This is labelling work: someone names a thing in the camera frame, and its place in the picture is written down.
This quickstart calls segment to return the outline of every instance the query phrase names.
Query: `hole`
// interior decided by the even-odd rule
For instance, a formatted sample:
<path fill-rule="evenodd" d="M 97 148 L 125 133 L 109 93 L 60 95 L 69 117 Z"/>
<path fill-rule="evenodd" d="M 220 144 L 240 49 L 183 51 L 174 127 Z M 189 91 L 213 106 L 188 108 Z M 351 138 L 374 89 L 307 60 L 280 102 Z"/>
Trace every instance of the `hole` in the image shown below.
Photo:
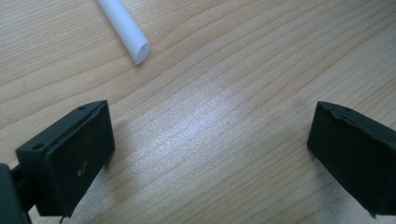
<path fill-rule="evenodd" d="M 42 143 L 37 143 L 37 144 L 35 144 L 34 146 L 32 146 L 32 149 L 33 149 L 33 150 L 37 150 L 37 149 L 42 148 L 43 146 L 44 146 L 44 144 L 42 144 Z"/>
<path fill-rule="evenodd" d="M 85 169 L 87 168 L 87 162 L 84 162 L 84 164 L 81 164 L 77 170 L 77 175 L 82 176 L 85 173 Z"/>

